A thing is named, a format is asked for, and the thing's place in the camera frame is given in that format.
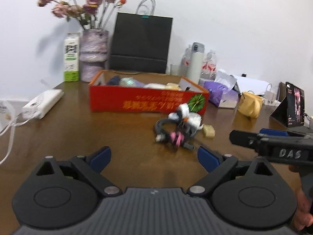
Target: soap bar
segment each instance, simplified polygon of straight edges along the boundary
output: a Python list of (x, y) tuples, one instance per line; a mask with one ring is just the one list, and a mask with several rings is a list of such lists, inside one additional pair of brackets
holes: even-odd
[(214, 138), (215, 130), (212, 125), (203, 125), (203, 134), (207, 138)]

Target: purple tissue package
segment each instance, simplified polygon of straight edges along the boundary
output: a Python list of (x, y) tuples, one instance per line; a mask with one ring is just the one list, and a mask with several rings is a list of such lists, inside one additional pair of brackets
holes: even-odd
[(239, 100), (236, 91), (229, 90), (227, 86), (213, 81), (205, 81), (203, 87), (210, 92), (209, 101), (218, 108), (236, 108)]

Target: red box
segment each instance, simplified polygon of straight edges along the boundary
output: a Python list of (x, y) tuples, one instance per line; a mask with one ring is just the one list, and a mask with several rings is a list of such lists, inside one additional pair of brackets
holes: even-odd
[[(105, 85), (114, 76), (133, 77), (148, 83), (179, 84), (188, 91), (170, 89), (147, 89)], [(157, 73), (124, 73), (110, 70), (100, 71), (89, 84), (91, 111), (142, 112), (160, 111), (171, 113), (182, 103), (188, 103), (191, 112), (203, 115), (209, 100), (209, 92), (186, 77)]]

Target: finger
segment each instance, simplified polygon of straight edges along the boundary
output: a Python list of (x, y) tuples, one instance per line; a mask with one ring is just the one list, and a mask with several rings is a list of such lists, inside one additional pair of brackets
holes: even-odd
[(303, 228), (304, 228), (304, 225), (300, 224), (298, 221), (295, 220), (295, 229), (297, 231), (301, 231), (303, 230)]
[(300, 210), (296, 210), (295, 222), (298, 222), (301, 225), (309, 227), (313, 224), (313, 216), (309, 213), (304, 213), (301, 212)]
[(296, 195), (297, 195), (298, 208), (302, 212), (309, 212), (311, 208), (311, 202), (307, 199), (304, 192), (300, 189)]

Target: vase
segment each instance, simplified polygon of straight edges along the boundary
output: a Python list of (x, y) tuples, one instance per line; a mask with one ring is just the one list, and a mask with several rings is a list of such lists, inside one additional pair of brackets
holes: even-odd
[(107, 60), (109, 32), (102, 29), (87, 29), (80, 39), (79, 71), (80, 80), (90, 82), (104, 69)]

